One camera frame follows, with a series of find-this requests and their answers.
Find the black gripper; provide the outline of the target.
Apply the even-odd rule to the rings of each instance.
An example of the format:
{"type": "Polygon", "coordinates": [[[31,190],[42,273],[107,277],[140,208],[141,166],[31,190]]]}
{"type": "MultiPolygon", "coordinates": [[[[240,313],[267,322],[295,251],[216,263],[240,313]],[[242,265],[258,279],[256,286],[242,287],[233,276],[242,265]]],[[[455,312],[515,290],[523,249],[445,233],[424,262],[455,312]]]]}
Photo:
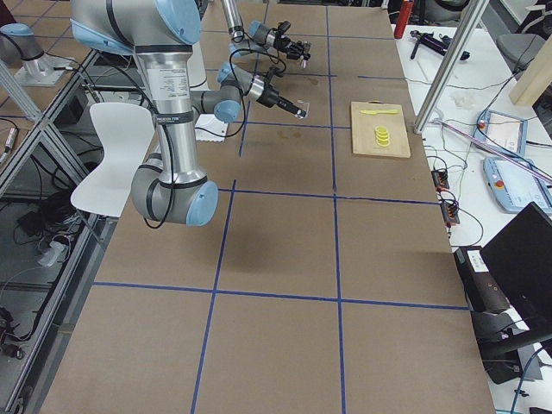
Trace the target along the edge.
{"type": "Polygon", "coordinates": [[[279,90],[271,85],[266,86],[263,92],[257,98],[257,102],[264,105],[267,108],[278,106],[282,110],[292,113],[295,117],[306,117],[306,111],[297,107],[294,103],[288,99],[281,97],[279,90]]]}
{"type": "Polygon", "coordinates": [[[311,43],[308,41],[292,41],[288,37],[276,37],[273,41],[273,48],[284,53],[288,60],[309,60],[311,55],[308,52],[311,43]]]}

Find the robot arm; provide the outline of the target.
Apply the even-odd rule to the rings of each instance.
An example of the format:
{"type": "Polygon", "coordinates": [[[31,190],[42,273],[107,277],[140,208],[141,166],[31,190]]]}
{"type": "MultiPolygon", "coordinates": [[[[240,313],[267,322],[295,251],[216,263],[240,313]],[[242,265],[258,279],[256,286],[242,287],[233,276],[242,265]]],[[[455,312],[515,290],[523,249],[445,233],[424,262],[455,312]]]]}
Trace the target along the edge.
{"type": "Polygon", "coordinates": [[[275,51],[283,53],[289,60],[300,61],[302,64],[310,60],[311,44],[305,41],[294,41],[286,34],[292,26],[289,21],[279,22],[275,28],[270,28],[260,21],[252,21],[248,29],[245,29],[237,2],[222,0],[221,4],[232,51],[240,50],[241,53],[275,51]]]}
{"type": "Polygon", "coordinates": [[[132,180],[133,204],[150,228],[164,223],[204,226],[213,217],[218,188],[198,164],[195,124],[202,114],[232,123],[244,98],[297,118],[307,111],[282,97],[269,78],[226,61],[217,91],[191,88],[188,62],[200,40],[201,17],[194,1],[73,1],[72,34],[101,52],[134,58],[145,85],[160,147],[132,180]]]}

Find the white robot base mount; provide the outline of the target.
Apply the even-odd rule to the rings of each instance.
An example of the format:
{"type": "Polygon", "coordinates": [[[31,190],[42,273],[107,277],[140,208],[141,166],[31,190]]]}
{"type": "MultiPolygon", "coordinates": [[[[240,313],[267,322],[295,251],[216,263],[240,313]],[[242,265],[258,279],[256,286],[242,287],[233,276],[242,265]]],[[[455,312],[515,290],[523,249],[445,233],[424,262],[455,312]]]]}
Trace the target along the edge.
{"type": "Polygon", "coordinates": [[[202,114],[195,124],[196,141],[224,142],[228,124],[218,120],[214,115],[202,114]]]}

